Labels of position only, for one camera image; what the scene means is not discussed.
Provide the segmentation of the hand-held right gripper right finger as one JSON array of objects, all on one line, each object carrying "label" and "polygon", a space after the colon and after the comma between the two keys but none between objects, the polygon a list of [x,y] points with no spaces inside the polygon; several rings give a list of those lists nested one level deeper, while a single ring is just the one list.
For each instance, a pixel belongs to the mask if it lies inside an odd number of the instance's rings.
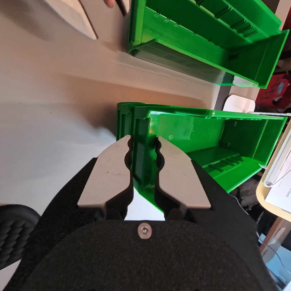
[{"label": "hand-held right gripper right finger", "polygon": [[157,173],[154,199],[165,219],[178,213],[182,219],[189,210],[211,209],[211,203],[191,158],[176,145],[159,136],[155,141]]}]

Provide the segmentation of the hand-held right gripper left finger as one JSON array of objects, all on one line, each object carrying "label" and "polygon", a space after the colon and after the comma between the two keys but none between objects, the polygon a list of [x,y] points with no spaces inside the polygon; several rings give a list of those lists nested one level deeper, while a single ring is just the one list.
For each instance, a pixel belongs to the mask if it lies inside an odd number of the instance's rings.
[{"label": "hand-held right gripper left finger", "polygon": [[99,208],[105,216],[109,209],[126,213],[134,197],[132,147],[133,137],[128,134],[99,154],[78,200],[79,208]]}]

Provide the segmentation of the instruction sheet on board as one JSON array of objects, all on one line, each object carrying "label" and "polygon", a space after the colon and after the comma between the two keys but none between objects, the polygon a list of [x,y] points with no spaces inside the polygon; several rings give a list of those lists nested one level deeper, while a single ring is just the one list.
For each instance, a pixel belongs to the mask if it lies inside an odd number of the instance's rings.
[{"label": "instruction sheet on board", "polygon": [[277,158],[277,155],[280,154],[281,148],[283,148],[285,146],[285,143],[286,143],[285,140],[290,138],[290,130],[291,130],[291,124],[289,122],[286,129],[284,130],[284,132],[282,134],[282,137],[279,139],[278,145],[276,146],[276,148],[273,151],[273,154],[272,154],[272,156],[267,164],[265,172],[264,172],[263,176],[261,177],[259,185],[256,189],[256,197],[257,197],[257,200],[259,201],[259,203],[266,210],[271,212],[272,214],[274,214],[274,215],[276,215],[276,216],[278,216],[278,217],[280,217],[288,222],[291,222],[291,214],[290,213],[283,211],[282,209],[280,209],[277,206],[274,206],[272,204],[265,202],[265,198],[267,197],[267,195],[270,191],[270,188],[266,187],[264,185],[264,182],[266,180],[268,173],[271,170],[272,165],[275,163],[275,159]]}]

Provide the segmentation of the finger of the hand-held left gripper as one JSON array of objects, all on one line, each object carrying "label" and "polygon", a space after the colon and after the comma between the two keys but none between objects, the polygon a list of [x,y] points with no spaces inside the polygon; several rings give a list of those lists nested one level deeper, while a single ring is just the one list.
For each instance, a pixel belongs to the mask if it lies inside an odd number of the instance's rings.
[{"label": "finger of the hand-held left gripper", "polygon": [[130,0],[115,0],[115,2],[122,13],[122,16],[125,17],[130,12]]},{"label": "finger of the hand-held left gripper", "polygon": [[75,30],[92,40],[98,39],[80,1],[46,0],[45,2]]}]

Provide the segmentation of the white stand rod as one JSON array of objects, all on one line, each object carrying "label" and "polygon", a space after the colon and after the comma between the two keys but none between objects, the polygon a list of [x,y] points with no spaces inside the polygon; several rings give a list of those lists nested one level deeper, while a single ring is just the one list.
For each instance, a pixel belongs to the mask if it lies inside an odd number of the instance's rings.
[{"label": "white stand rod", "polygon": [[278,113],[278,112],[254,112],[248,111],[248,114],[255,114],[255,115],[270,115],[270,116],[281,116],[291,118],[291,113]]}]

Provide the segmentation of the white page holder bar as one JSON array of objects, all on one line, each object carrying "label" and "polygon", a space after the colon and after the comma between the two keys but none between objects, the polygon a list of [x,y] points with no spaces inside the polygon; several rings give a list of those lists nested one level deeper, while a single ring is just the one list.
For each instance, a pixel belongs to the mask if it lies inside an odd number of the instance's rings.
[{"label": "white page holder bar", "polygon": [[268,173],[263,182],[265,187],[271,188],[290,171],[290,152],[291,152],[291,133],[290,129],[287,132],[286,137],[283,139],[283,143],[279,148],[277,155],[271,166],[268,166]]}]

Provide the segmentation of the printed instruction sheet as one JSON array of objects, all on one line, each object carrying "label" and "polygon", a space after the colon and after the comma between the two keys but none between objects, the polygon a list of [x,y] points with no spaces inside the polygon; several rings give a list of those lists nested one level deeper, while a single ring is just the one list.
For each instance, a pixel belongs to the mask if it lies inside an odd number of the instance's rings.
[{"label": "printed instruction sheet", "polygon": [[271,187],[265,201],[291,213],[291,160],[290,156],[283,165],[275,184]]}]

